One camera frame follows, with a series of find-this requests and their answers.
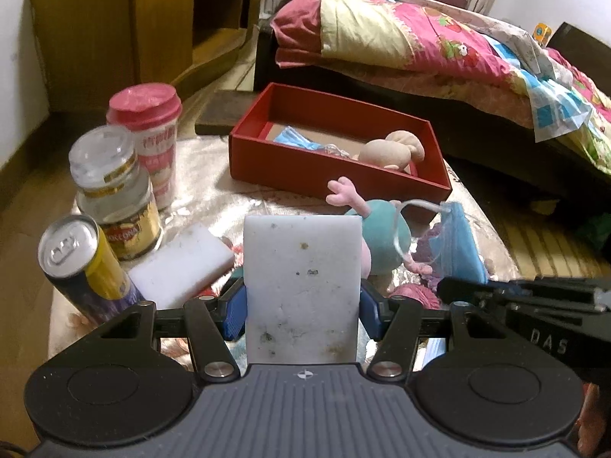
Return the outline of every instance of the table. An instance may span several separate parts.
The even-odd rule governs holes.
[[[454,171],[447,165],[452,185],[448,201],[460,202],[482,258],[494,264],[497,280],[507,281],[519,277],[519,272],[509,252],[486,215],[462,185]],[[242,242],[242,225],[247,214],[259,215],[313,215],[343,214],[345,209],[327,205],[322,200],[293,193],[235,181],[229,174],[228,137],[201,136],[197,139],[181,140],[176,145],[176,199],[161,212],[164,227],[163,242],[172,239],[182,228],[200,221],[212,234],[226,235],[234,244]],[[138,260],[126,264],[134,266]],[[378,290],[417,281],[417,276],[407,272],[403,266],[393,272],[392,277],[373,278]],[[54,356],[91,330],[83,324],[82,316],[62,294],[54,289],[51,307],[51,322],[48,354]],[[359,357],[370,357],[365,353],[366,337],[359,335]],[[246,353],[241,344],[232,343],[230,348],[238,364],[246,363]],[[164,340],[163,352],[186,367],[191,361],[182,340]]]

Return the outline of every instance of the wooden cabinet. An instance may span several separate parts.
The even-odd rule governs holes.
[[[190,96],[233,66],[259,2],[31,0],[51,110],[106,108],[141,82]]]

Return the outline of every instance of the black cable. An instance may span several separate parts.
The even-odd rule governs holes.
[[[25,456],[27,454],[27,451],[23,448],[20,448],[19,446],[14,445],[13,443],[8,443],[6,441],[0,441],[0,450],[10,451],[11,453],[17,453],[21,456]]]

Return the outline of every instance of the baseboard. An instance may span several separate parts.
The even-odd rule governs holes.
[[[47,161],[58,149],[66,150],[81,134],[105,123],[103,111],[51,113],[27,136],[24,143],[0,169],[0,213],[17,194],[32,171]]]

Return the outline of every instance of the silver screw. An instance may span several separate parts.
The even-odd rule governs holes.
[[[401,365],[394,361],[378,361],[372,366],[372,371],[375,375],[380,377],[387,377],[391,379],[396,376],[400,376],[403,372]]]
[[[231,363],[226,361],[212,361],[204,367],[204,372],[210,377],[223,379],[233,374],[234,368]]]

